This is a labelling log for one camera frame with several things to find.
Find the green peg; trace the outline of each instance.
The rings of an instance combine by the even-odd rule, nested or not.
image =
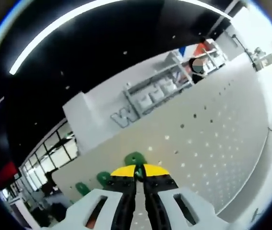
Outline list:
[[[146,164],[146,160],[144,156],[139,152],[132,152],[128,154],[124,159],[125,165],[133,165],[133,164]]]
[[[96,179],[104,187],[107,184],[107,181],[110,179],[110,173],[108,173],[108,172],[100,172],[96,176]]]
[[[90,192],[90,189],[82,182],[78,182],[75,187],[77,191],[83,196],[87,195]]]

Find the ceiling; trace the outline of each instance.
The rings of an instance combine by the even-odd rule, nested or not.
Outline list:
[[[203,1],[222,11],[232,2]],[[89,91],[140,61],[200,42],[199,33],[208,34],[219,18],[203,7],[177,0],[111,3],[65,23],[33,50],[15,75],[8,74],[21,51],[41,30],[87,2],[35,0],[0,46],[0,98],[4,96],[0,137],[8,140],[0,152],[11,154],[17,165],[64,118],[62,106],[72,96]],[[225,21],[213,37],[229,25]]]

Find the led light strip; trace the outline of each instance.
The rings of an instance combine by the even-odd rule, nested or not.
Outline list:
[[[194,5],[197,5],[197,6],[202,6],[210,11],[213,11],[225,18],[227,18],[228,20],[232,20],[233,18],[231,16],[229,16],[228,14],[224,13],[223,11],[221,10],[218,10],[217,8],[207,4],[207,3],[204,3],[204,2],[201,2],[199,0],[179,0],[179,1],[184,1],[184,2],[188,2],[188,3],[191,3],[191,4],[194,4]]]
[[[34,48],[44,39],[46,38],[49,34],[51,34],[54,30],[56,30],[58,27],[60,27],[61,25],[63,25],[64,23],[68,22],[69,20],[75,18],[76,16],[87,12],[91,9],[97,8],[99,6],[103,6],[109,3],[113,3],[113,2],[117,2],[117,1],[122,1],[122,0],[95,0],[92,1],[90,3],[87,3],[85,5],[82,5],[68,13],[66,13],[65,15],[61,16],[60,18],[58,18],[57,20],[55,20],[54,22],[52,22],[50,25],[48,25],[44,30],[42,30],[27,46],[26,48],[21,52],[21,54],[19,55],[19,57],[16,59],[15,63],[12,65],[9,73],[14,75],[17,70],[19,69],[19,67],[22,65],[22,63],[25,61],[25,59],[28,57],[28,55],[34,50]],[[204,7],[208,10],[211,10],[229,20],[232,20],[232,17],[230,17],[229,15],[227,15],[226,13],[222,12],[221,10],[216,9],[213,6],[210,6],[206,3],[203,3],[199,0],[180,0],[180,1],[184,1],[184,2],[188,2],[190,4],[194,4],[197,6],[201,6]]]

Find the blue object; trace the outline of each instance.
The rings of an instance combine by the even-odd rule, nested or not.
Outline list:
[[[186,47],[185,47],[185,46],[178,49],[179,53],[180,53],[182,56],[184,56],[185,50],[186,50]]]

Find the glass window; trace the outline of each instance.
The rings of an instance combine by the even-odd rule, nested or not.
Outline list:
[[[41,165],[37,165],[35,168],[36,175],[40,179],[42,184],[45,184],[47,182],[47,178],[45,177],[45,173],[41,167]]]
[[[47,173],[49,171],[52,171],[53,169],[55,169],[55,166],[53,165],[53,163],[51,162],[50,158],[48,155],[45,155],[43,157],[42,160],[40,160],[41,165],[44,169],[44,171]]]
[[[29,176],[29,174],[28,174],[28,172],[27,172],[27,170],[26,170],[25,167],[23,167],[23,172],[24,172],[24,174],[25,174],[25,176],[26,176],[27,181],[29,182],[30,186],[32,187],[32,189],[33,189],[34,191],[37,190],[36,185],[35,185],[34,182],[32,181],[32,179],[31,179],[31,177]]]
[[[47,150],[50,150],[58,142],[59,142],[58,135],[56,133],[53,133],[44,143]]]
[[[8,192],[8,190],[7,189],[3,189],[2,190],[2,194],[3,194],[3,196],[6,198],[6,199],[8,199],[8,197],[9,197],[9,192]]]
[[[44,145],[42,144],[36,151],[35,151],[37,157],[40,159],[43,158],[43,156],[46,154],[46,149],[44,148]]]
[[[249,5],[249,9],[243,7],[233,17],[232,24],[251,52],[254,52],[257,47],[260,47],[264,52],[271,49],[272,24],[252,4]]]
[[[22,190],[22,183],[21,183],[21,179],[19,178],[19,179],[17,179],[16,181],[15,181],[15,183],[16,183],[16,186],[19,188],[19,190],[21,191]]]
[[[69,123],[65,123],[63,126],[61,126],[58,129],[58,133],[61,138],[65,138],[67,136],[67,134],[70,132],[72,132],[72,130],[71,130]]]
[[[39,178],[41,183],[45,184],[47,182],[47,178],[45,177],[45,173],[44,173],[41,165],[39,164],[38,159],[36,158],[36,156],[32,155],[29,158],[29,161],[34,166],[35,174],[37,175],[37,177]]]
[[[32,169],[32,167],[31,167],[31,165],[30,165],[30,162],[27,161],[27,162],[25,163],[25,172],[30,171],[31,169]]]
[[[74,138],[65,143],[64,147],[72,159],[77,157],[77,146]]]
[[[12,183],[12,184],[10,185],[10,188],[12,189],[13,193],[14,193],[16,196],[19,194],[18,191],[17,191],[17,189],[15,188],[15,184],[14,184],[14,183]]]
[[[30,175],[31,179],[33,180],[34,184],[37,186],[37,188],[40,188],[42,186],[42,184],[36,175],[35,169],[30,170],[29,175]]]
[[[29,158],[29,161],[31,163],[31,165],[35,168],[39,163],[38,163],[38,159],[36,158],[35,155],[32,155],[30,158]]]
[[[63,147],[57,149],[54,153],[50,155],[50,157],[57,168],[70,161],[68,154],[66,153]]]

